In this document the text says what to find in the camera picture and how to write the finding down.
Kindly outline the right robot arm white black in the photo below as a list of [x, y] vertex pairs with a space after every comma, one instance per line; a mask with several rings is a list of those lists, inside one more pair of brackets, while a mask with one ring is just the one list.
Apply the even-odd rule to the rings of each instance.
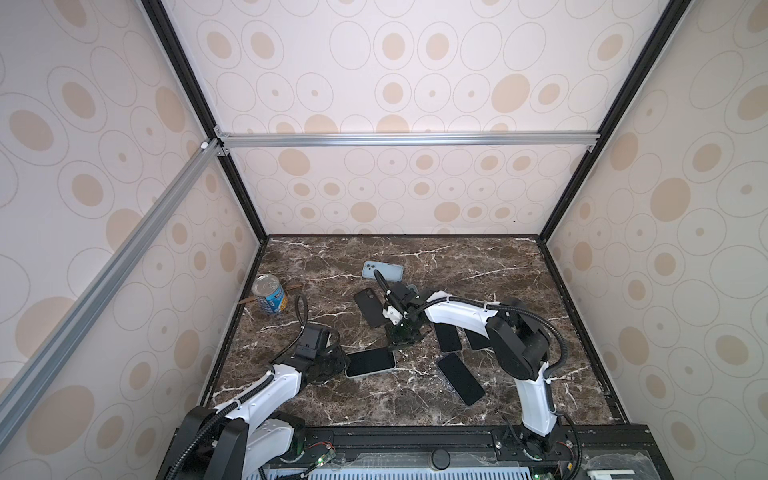
[[527, 440], [549, 438], [557, 424], [550, 376], [564, 366], [568, 348], [560, 332], [547, 320], [510, 303], [482, 302], [437, 291], [428, 297], [407, 287], [385, 287], [382, 315], [393, 349], [415, 345], [424, 327], [451, 325], [473, 332], [490, 343], [498, 365], [515, 380], [522, 408], [522, 431]]

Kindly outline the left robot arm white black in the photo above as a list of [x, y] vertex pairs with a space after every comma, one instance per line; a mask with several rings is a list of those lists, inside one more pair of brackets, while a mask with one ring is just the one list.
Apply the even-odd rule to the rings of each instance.
[[309, 321], [309, 303], [298, 294], [300, 332], [238, 396], [215, 408], [197, 406], [176, 430], [159, 479], [241, 479], [291, 448], [303, 448], [303, 420], [278, 408], [310, 384], [343, 373], [348, 356], [337, 330]]

